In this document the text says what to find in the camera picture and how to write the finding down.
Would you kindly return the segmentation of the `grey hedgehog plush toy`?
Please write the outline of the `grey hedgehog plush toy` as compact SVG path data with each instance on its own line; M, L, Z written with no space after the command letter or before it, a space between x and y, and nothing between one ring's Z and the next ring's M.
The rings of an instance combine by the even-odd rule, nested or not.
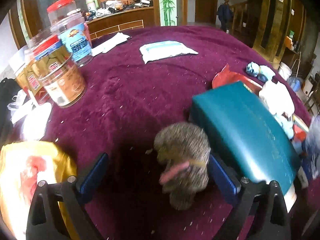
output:
M153 143L157 160L165 164L159 183L176 210L189 209L209 181L210 144L203 129L189 122L172 124L157 133Z

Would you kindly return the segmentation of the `white soft cloth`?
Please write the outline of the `white soft cloth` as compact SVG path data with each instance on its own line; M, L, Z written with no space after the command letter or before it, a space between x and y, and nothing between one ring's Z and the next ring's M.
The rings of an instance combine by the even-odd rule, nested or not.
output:
M292 118L295 106L283 83L266 81L258 95L272 115L284 115L288 119Z

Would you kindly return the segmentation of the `teal box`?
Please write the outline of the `teal box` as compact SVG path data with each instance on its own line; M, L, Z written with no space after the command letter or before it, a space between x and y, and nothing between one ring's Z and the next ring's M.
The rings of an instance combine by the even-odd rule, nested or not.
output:
M276 180L291 210L300 158L277 120L242 82L193 96L189 119L205 131L211 154L218 154L239 181Z

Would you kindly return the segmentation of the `gold-rimmed white tray box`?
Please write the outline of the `gold-rimmed white tray box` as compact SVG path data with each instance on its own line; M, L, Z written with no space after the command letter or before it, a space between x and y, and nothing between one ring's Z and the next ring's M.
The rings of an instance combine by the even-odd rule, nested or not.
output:
M77 175L75 161L52 142L23 141L1 148L1 215L17 239L25 239L39 181L61 183Z

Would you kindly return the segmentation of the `white paper sheet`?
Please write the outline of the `white paper sheet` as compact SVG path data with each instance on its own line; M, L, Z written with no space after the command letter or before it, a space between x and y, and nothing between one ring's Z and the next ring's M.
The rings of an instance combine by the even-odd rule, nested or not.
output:
M46 132L47 123L52 111L52 105L46 102L35 107L26 117L22 125L21 139L41 140Z

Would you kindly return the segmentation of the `red gift bag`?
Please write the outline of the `red gift bag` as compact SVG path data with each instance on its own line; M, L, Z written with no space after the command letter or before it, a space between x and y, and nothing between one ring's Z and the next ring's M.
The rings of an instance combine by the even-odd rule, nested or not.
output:
M212 89L217 87L221 87L224 85L228 85L231 83L235 83L241 81L245 87L251 91L252 93L258 95L259 92L262 90L262 86L249 77L246 77L240 73L233 72L230 70L229 64L226 64L223 69L215 75L212 80Z

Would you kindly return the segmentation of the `clear plastic bag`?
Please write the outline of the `clear plastic bag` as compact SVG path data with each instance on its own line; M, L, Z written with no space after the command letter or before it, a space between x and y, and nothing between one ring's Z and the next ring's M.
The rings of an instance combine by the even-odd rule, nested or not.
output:
M15 125L31 112L33 102L22 89L18 91L17 95L12 97L12 100L13 102L9 103L7 108L10 111L10 120Z

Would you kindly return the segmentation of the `blue white crumpled cloth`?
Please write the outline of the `blue white crumpled cloth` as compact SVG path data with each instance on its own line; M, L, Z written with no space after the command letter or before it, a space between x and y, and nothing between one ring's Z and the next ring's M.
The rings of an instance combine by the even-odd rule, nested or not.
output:
M275 72L266 65L259 65L255 62L250 62L245 69L246 73L252 77L256 77L263 83L271 81L276 75Z

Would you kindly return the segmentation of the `maroon velvet tablecloth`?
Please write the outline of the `maroon velvet tablecloth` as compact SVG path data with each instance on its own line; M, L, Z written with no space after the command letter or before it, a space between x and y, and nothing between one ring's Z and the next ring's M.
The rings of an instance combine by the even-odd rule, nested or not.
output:
M54 106L45 141L55 143L79 171L100 153L110 161L106 177L85 209L103 239L212 239L231 206L214 182L192 207L177 211L159 185L163 167L153 152L155 135L189 117L192 97L209 90L229 64L245 73L249 62L266 65L256 51L211 27L153 27L82 67L84 96L73 106ZM198 52L144 63L145 44L177 41Z

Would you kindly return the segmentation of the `gold red tea carton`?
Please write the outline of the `gold red tea carton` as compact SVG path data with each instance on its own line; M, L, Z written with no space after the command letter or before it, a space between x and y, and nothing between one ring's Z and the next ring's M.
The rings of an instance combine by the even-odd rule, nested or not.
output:
M40 71L36 65L36 61L31 60L16 72L16 82L32 100L42 105L49 100L50 96L38 81L39 76Z

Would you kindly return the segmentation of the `white bucket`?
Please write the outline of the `white bucket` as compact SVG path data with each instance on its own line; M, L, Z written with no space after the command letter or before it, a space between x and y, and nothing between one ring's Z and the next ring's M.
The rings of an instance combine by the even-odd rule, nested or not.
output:
M288 65L281 62L278 68L278 73L285 81L287 81L292 75L292 70Z

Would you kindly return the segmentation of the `red-lidded gold jar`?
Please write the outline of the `red-lidded gold jar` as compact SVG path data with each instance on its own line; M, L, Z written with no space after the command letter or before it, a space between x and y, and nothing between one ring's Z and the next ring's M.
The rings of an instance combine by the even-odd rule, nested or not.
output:
M33 61L25 68L28 81L52 79L74 66L71 54L58 35L51 35L33 49Z

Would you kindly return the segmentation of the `blue tissue packet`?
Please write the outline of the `blue tissue packet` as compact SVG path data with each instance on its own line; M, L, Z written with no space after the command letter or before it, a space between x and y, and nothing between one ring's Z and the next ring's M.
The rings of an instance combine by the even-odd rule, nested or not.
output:
M145 44L139 48L139 51L145 64L151 61L157 61L180 55L198 54L197 51L188 48L183 43L177 41L162 41Z

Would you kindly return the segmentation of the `blue-labelled clear jar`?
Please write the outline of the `blue-labelled clear jar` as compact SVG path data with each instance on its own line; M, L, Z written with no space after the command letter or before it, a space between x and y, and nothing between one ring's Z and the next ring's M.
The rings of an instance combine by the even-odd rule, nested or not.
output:
M81 13L72 14L54 23L50 30L59 35L79 67L85 66L93 59L89 33Z

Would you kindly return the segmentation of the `folded white paper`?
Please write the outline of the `folded white paper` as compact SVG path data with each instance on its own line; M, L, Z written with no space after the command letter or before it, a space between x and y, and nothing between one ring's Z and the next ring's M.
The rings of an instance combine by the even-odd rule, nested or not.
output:
M129 40L131 36L126 35L124 33L116 33L114 37L110 38L109 40L101 43L100 45L96 46L92 49L92 56L95 57L100 53L107 53L114 47L116 47L119 44L122 44Z

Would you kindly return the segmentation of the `person in dark clothes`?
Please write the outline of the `person in dark clothes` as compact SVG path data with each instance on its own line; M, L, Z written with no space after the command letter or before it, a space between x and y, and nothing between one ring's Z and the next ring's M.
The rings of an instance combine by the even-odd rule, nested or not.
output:
M229 22L233 17L233 12L230 9L229 0L224 0L224 2L218 7L217 16L221 23L220 29L227 33Z

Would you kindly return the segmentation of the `red-lidded tall clear jar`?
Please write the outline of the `red-lidded tall clear jar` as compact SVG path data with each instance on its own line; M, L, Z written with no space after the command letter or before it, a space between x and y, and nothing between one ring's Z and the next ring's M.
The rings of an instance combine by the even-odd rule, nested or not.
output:
M66 18L76 12L75 0L58 0L47 8L47 13L51 25Z

